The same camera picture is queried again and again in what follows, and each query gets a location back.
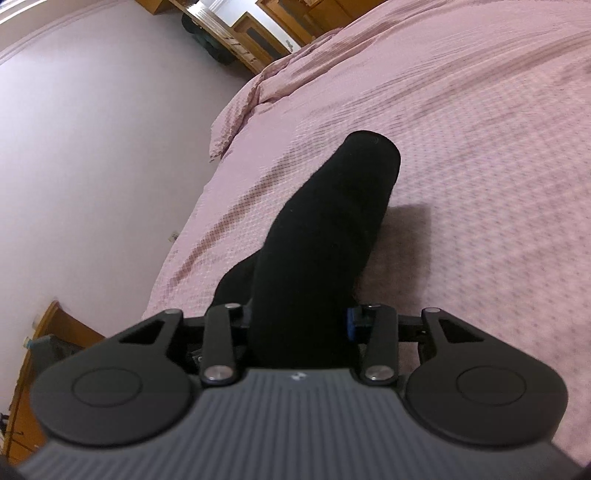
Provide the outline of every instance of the wall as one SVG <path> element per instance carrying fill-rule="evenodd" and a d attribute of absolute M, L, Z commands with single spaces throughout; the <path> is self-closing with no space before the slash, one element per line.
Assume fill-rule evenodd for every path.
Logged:
<path fill-rule="evenodd" d="M 0 51 L 97 0 L 7 0 L 0 4 Z"/>
<path fill-rule="evenodd" d="M 283 30 L 269 15 L 267 15 L 257 4 L 256 0 L 205 0 L 203 3 L 209 6 L 212 11 L 228 26 L 234 23 L 245 13 L 249 12 L 265 27 L 277 40 L 283 43 L 288 50 L 298 51 L 300 46 Z"/>
<path fill-rule="evenodd" d="M 0 410 L 31 323 L 58 298 L 104 335 L 140 320 L 216 165 L 210 125 L 250 74 L 176 10 L 123 0 L 0 60 Z"/>

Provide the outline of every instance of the metal screw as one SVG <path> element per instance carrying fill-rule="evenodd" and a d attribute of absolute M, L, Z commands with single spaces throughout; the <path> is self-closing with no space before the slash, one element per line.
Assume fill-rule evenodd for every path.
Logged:
<path fill-rule="evenodd" d="M 208 367 L 205 369 L 205 378 L 212 382 L 221 382 L 231 378 L 234 374 L 234 370 L 232 370 L 227 365 L 214 365 L 212 367 Z"/>
<path fill-rule="evenodd" d="M 389 380 L 394 376 L 394 370 L 388 365 L 373 365 L 365 371 L 365 376 L 372 381 Z"/>

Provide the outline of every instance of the pink bedspread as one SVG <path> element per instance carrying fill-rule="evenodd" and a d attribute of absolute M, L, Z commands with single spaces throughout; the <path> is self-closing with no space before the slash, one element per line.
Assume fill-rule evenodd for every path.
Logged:
<path fill-rule="evenodd" d="M 402 155 L 359 297 L 440 306 L 550 364 L 556 443 L 591 460 L 591 5 L 391 0 L 267 67 L 213 125 L 223 155 L 146 316 L 202 314 L 357 129 Z"/>

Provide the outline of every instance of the gray device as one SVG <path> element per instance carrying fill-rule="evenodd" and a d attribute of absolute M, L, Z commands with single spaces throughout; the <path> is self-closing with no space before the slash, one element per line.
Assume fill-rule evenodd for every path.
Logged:
<path fill-rule="evenodd" d="M 547 365 L 437 308 L 409 317 L 359 306 L 347 322 L 349 338 L 366 345 L 359 369 L 269 370 L 248 368 L 241 354 L 248 306 L 190 319 L 165 310 L 40 375 L 31 406 L 50 440 L 18 473 L 585 478 L 551 442 L 567 392 Z M 418 345 L 421 365 L 408 376 L 398 373 L 400 341 Z"/>

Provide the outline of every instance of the wooden furniture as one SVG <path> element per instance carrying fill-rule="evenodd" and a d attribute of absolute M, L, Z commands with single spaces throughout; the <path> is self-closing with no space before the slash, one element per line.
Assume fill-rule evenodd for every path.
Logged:
<path fill-rule="evenodd" d="M 144 7 L 152 15 L 164 12 L 172 8 L 172 3 L 168 0 L 136 0 L 142 7 Z"/>
<path fill-rule="evenodd" d="M 230 50 L 253 73 L 260 73 L 267 64 L 252 54 L 234 36 L 220 18 L 199 0 L 170 0 L 175 7 L 191 17 L 191 20 Z"/>
<path fill-rule="evenodd" d="M 256 4 L 300 47 L 311 43 L 323 34 L 322 29 L 308 16 L 311 9 L 304 2 L 299 0 L 257 0 Z"/>
<path fill-rule="evenodd" d="M 257 0 L 256 4 L 303 46 L 330 30 L 349 25 L 383 2 L 384 0 Z"/>
<path fill-rule="evenodd" d="M 236 39 L 265 65 L 290 54 L 290 51 L 248 12 L 233 24 L 232 31 Z"/>
<path fill-rule="evenodd" d="M 64 312 L 57 301 L 52 302 L 39 321 L 33 340 L 51 333 L 61 340 L 84 348 L 104 338 Z M 13 465 L 25 460 L 46 442 L 29 404 L 29 391 L 33 380 L 33 362 L 30 352 L 27 352 L 10 405 L 10 417 L 2 448 L 2 454 Z"/>

